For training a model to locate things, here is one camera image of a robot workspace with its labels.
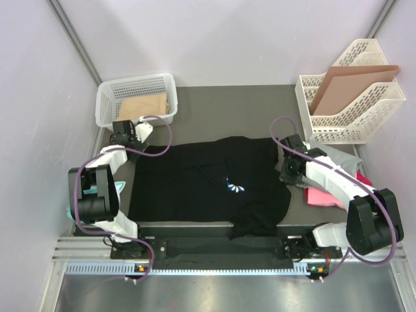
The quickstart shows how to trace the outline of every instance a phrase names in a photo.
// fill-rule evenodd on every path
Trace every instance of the black t-shirt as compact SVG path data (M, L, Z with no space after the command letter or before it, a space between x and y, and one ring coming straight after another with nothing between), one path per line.
M163 146L150 146L157 153ZM230 221L232 237L275 235L291 193L275 169L270 138L241 136L172 146L136 164L129 218L140 221Z

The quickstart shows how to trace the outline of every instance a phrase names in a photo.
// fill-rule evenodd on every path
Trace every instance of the t-shirt logo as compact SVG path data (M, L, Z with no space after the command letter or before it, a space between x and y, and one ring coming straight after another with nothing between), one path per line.
M231 184L231 183L228 181L228 177L227 177L227 187L228 187L228 189L229 189L230 191L232 191L232 192L236 192L236 193L238 193L238 192L244 192L244 191L245 191L244 187L240 187L239 185L234 185L234 184Z

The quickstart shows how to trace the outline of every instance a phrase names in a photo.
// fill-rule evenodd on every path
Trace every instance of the white file organizer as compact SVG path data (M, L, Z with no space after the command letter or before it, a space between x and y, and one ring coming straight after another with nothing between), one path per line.
M355 40L333 66L388 65L377 39ZM311 116L309 105L325 76L301 75L295 92L306 141L365 144L406 100L396 79L374 83L333 116Z

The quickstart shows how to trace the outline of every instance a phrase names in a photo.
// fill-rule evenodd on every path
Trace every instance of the gray cloth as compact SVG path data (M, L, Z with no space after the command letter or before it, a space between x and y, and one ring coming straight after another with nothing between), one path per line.
M331 148L328 145L319 144L318 142L309 142L309 145L311 146L311 150L313 148L319 148L322 151L324 151L328 157L337 165L340 166L343 170L345 170L346 173L350 174L351 176L355 177L357 174L357 171L359 169L360 164L363 162L360 158L350 155L347 153L344 153L343 151L339 151L338 149ZM308 177L303 177L302 182L297 186L302 188L307 187L315 187L317 189L322 189L320 185L316 184L314 181L312 181Z

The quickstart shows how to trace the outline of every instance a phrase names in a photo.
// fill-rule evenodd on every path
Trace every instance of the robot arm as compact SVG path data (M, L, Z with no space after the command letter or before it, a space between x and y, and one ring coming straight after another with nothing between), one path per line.
M281 170L282 181L296 184L306 176L321 189L334 195L346 207L348 213L346 222L319 225L307 233L304 239L309 249L329 246L351 247L357 253L366 255L391 244L391 232L384 215L368 192L359 186L357 180L340 169L323 151L317 148L308 149L299 135L289 136L281 142L334 168L326 168L285 150ZM350 179L341 176L335 169L342 171ZM393 222L396 239L401 241L404 234L395 195L388 189L379 191L369 186L365 187L383 203Z
M147 123L139 123L136 127L130 120L113 122L114 133L110 137L110 146L103 148L104 155L89 163L81 174L78 184L78 212L79 218L85 224L92 224L104 229L125 235L127 237L139 238L139 228L136 222L128 219L120 210L120 196L116 191L113 175L127 160L135 162L137 154L125 150L110 151L117 147L133 148L144 151L148 147L145 142L153 130ZM72 218L75 219L73 205L73 187L75 175L78 168L72 168L68 173L70 187L70 209ZM96 187L97 192L85 194L86 190ZM119 243L130 240L114 236Z

